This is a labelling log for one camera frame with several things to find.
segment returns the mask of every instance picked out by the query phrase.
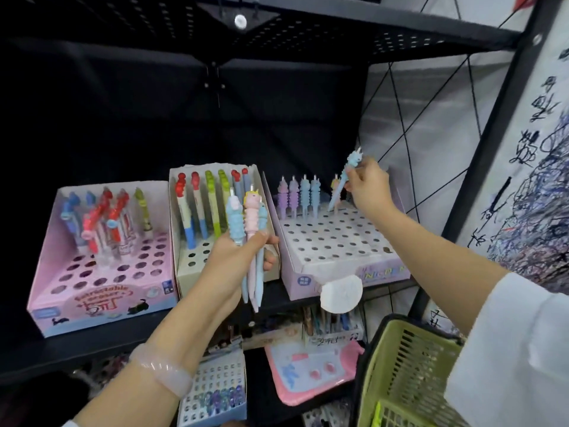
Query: hand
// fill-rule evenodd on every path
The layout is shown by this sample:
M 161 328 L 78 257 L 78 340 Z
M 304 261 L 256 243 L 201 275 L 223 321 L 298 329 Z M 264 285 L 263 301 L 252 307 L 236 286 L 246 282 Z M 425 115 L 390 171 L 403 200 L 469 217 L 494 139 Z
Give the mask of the hand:
M 276 244 L 279 238 L 261 231 L 239 247 L 225 232 L 213 245 L 208 262 L 196 285 L 205 285 L 217 307 L 215 322 L 223 321 L 237 307 L 241 298 L 241 281 L 259 249 L 265 244 Z M 263 270 L 269 271 L 276 257 L 265 250 Z
M 346 173 L 349 181 L 345 189 L 368 219 L 377 220 L 383 212 L 397 209 L 391 199 L 389 175 L 372 157 L 364 157 L 357 168 L 349 167 Z

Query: white sleeve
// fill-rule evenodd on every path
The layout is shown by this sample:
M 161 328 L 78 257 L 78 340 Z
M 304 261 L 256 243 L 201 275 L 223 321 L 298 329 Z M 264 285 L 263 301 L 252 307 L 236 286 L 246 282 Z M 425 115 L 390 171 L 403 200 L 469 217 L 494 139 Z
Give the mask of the white sleeve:
M 472 427 L 569 425 L 569 297 L 517 274 L 493 289 L 448 378 Z

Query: yellow highlighter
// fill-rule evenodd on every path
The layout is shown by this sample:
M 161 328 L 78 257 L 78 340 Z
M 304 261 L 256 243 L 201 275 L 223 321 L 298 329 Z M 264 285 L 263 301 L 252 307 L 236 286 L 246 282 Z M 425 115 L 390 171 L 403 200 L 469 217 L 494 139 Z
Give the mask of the yellow highlighter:
M 227 207 L 227 201 L 229 201 L 229 197 L 231 196 L 231 193 L 229 192 L 229 180 L 227 179 L 227 175 L 225 175 L 223 169 L 220 169 L 217 171 L 217 173 L 219 174 L 219 182 L 221 183 L 221 193 L 223 194 L 223 209 L 225 210 L 225 207 Z M 225 215 L 225 222 L 229 227 L 227 214 Z
M 211 171 L 205 172 L 205 184 L 208 187 L 208 198 L 210 200 L 210 210 L 212 212 L 213 233 L 217 238 L 221 235 L 221 225 L 219 223 L 219 210 L 217 209 L 217 198 L 215 195 L 215 178 Z

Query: translucent bangle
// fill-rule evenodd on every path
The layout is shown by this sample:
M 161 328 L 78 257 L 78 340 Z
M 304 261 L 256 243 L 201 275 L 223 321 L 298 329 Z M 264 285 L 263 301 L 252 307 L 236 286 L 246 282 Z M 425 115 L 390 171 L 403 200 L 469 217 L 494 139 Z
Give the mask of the translucent bangle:
M 171 363 L 148 344 L 136 346 L 129 360 L 152 370 L 154 378 L 180 399 L 184 398 L 192 387 L 192 376 L 184 368 Z

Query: pink display box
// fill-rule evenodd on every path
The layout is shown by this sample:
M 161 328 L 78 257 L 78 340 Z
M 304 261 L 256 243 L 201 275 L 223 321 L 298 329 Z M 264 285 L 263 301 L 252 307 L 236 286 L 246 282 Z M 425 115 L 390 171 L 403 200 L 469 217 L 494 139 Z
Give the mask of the pink display box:
M 392 175 L 391 196 L 395 206 L 402 209 L 394 181 L 397 177 L 388 172 Z M 263 188 L 272 197 L 265 174 Z M 318 296 L 326 283 L 350 275 L 359 277 L 363 287 L 410 277 L 409 269 L 393 247 L 358 209 L 345 201 L 337 214 L 328 212 L 327 207 L 327 203 L 321 204 L 316 218 L 310 207 L 306 219 L 301 212 L 292 219 L 288 208 L 287 217 L 281 220 L 274 201 L 268 201 L 268 211 L 280 237 L 281 276 L 291 300 Z
M 108 267 L 80 254 L 61 220 L 63 202 L 75 192 L 82 203 L 87 191 L 97 197 L 103 187 L 116 195 L 124 188 L 137 232 L 134 252 Z M 154 237 L 145 239 L 140 208 L 133 199 L 139 187 L 145 194 Z M 120 321 L 172 308 L 178 301 L 169 235 L 167 181 L 95 184 L 62 187 L 57 191 L 38 267 L 28 299 L 28 312 L 44 337 Z

